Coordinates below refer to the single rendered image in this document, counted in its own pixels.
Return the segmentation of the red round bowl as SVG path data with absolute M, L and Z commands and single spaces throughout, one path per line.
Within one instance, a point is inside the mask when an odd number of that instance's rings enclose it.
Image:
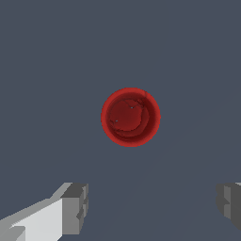
M 105 134 L 123 147 L 138 147 L 157 133 L 161 112 L 154 97 L 140 88 L 122 88 L 104 102 L 101 123 Z

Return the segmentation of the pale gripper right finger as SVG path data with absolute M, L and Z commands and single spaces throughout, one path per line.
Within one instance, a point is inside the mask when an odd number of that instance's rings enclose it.
M 241 183 L 216 185 L 218 211 L 241 231 Z

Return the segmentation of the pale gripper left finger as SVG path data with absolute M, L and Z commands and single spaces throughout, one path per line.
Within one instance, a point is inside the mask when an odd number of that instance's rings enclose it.
M 64 183 L 49 199 L 0 220 L 0 241 L 58 241 L 80 234 L 88 213 L 88 184 Z

